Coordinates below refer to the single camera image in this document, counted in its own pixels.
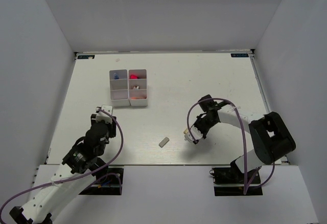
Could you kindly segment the pink cap black highlighter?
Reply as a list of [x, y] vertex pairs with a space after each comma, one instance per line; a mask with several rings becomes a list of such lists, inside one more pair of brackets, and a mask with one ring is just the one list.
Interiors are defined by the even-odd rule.
[[130, 79], [141, 79], [139, 75], [131, 74]]

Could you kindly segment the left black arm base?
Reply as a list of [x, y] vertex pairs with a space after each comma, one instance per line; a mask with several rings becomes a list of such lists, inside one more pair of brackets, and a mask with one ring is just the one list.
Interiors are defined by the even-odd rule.
[[120, 196], [123, 189], [124, 167], [108, 168], [98, 173], [97, 181], [80, 192], [80, 195]]

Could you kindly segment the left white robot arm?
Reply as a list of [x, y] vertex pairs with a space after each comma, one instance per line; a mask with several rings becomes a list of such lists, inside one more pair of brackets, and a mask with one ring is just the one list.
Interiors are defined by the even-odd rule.
[[116, 118], [100, 109], [91, 115], [91, 127], [63, 158], [49, 183], [22, 206], [13, 207], [16, 223], [53, 223], [60, 212], [83, 190], [108, 177], [109, 164], [100, 157], [119, 128]]

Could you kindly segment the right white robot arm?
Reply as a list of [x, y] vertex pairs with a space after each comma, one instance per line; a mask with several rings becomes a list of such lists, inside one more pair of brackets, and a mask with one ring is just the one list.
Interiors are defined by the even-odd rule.
[[253, 149], [243, 149], [243, 155], [233, 160], [229, 167], [214, 169], [212, 175], [217, 184], [242, 184], [244, 187], [255, 182], [255, 177], [263, 165], [274, 163], [293, 152], [296, 148], [281, 116], [272, 111], [268, 114], [242, 114], [238, 108], [226, 99], [202, 97], [197, 105], [202, 113], [194, 124], [187, 124], [184, 138], [197, 144], [204, 140], [214, 126], [228, 124], [241, 130], [243, 146], [246, 146], [246, 133], [251, 136]]

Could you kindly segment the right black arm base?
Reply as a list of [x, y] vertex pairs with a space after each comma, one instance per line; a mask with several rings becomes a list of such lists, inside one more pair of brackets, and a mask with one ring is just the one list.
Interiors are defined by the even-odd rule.
[[213, 178], [215, 196], [262, 196], [261, 178], [257, 172], [248, 187], [246, 195], [243, 194], [244, 175], [232, 172], [230, 167], [212, 168], [209, 171]]

